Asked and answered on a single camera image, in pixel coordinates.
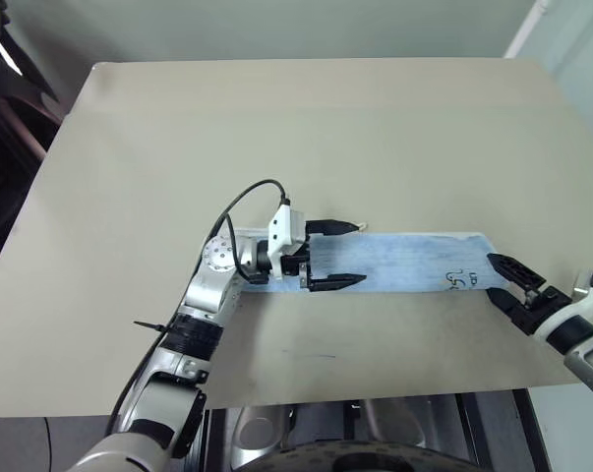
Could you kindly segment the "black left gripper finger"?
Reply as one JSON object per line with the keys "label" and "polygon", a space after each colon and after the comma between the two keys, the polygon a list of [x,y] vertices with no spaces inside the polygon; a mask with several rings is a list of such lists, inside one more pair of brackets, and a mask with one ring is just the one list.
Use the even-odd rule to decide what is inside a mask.
{"label": "black left gripper finger", "polygon": [[307,235],[339,236],[357,230],[358,226],[356,224],[336,219],[308,220],[305,223],[305,233]]}
{"label": "black left gripper finger", "polygon": [[366,278],[366,275],[354,273],[330,274],[325,278],[312,278],[309,280],[309,291],[327,292],[341,290],[358,284]]}

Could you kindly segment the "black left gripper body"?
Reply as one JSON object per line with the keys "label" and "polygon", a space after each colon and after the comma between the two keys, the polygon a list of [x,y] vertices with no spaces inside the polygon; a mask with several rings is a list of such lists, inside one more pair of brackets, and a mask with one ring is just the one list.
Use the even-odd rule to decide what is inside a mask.
{"label": "black left gripper body", "polygon": [[282,256],[280,264],[283,275],[297,277],[301,289],[312,290],[313,278],[309,237],[306,237],[305,242],[294,254]]}

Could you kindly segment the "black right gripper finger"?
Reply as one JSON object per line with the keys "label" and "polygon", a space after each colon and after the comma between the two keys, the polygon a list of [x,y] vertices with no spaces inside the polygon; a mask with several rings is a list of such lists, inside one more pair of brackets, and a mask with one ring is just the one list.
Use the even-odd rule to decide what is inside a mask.
{"label": "black right gripper finger", "polygon": [[524,292],[537,291],[546,283],[544,277],[510,256],[490,253],[487,258],[499,275]]}
{"label": "black right gripper finger", "polygon": [[509,291],[501,288],[489,288],[487,295],[491,303],[505,314],[513,324],[527,324],[528,312],[525,306]]}

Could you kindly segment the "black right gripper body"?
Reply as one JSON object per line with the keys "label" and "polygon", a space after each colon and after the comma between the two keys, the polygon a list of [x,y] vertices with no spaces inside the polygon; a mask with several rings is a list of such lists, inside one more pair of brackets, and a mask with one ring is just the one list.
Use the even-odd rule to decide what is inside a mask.
{"label": "black right gripper body", "polygon": [[572,299],[569,296],[558,288],[549,286],[516,308],[513,323],[526,335],[531,335],[550,316],[571,303]]}

